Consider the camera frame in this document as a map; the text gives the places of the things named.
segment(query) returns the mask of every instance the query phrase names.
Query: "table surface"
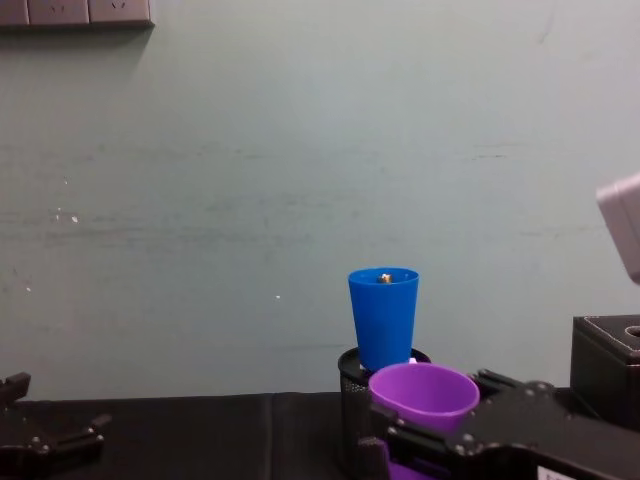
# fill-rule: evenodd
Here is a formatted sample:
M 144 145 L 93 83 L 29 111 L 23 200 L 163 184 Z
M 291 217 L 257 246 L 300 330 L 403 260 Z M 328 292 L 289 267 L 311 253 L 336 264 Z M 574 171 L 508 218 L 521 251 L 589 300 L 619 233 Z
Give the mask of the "table surface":
M 340 394 L 24 402 L 52 433 L 113 416 L 100 463 L 59 480 L 345 480 Z

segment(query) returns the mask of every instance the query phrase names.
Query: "wall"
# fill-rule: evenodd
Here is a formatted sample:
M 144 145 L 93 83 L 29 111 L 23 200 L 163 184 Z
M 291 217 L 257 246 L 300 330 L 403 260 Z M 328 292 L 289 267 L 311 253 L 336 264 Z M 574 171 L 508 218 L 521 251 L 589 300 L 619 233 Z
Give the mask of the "wall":
M 594 201 L 640 168 L 635 0 L 160 0 L 0 37 L 0 365 L 34 398 L 337 388 L 345 276 L 416 345 L 568 381 L 638 311 Z

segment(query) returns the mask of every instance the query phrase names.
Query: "power outlet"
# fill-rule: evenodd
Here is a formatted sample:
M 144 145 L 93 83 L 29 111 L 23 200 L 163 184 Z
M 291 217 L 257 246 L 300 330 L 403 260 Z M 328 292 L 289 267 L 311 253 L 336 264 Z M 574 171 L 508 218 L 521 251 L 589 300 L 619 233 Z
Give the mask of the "power outlet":
M 0 0 L 0 27 L 29 25 L 27 0 Z
M 89 0 L 91 23 L 152 24 L 150 0 Z
M 29 0 L 31 25 L 81 25 L 89 23 L 87 0 Z

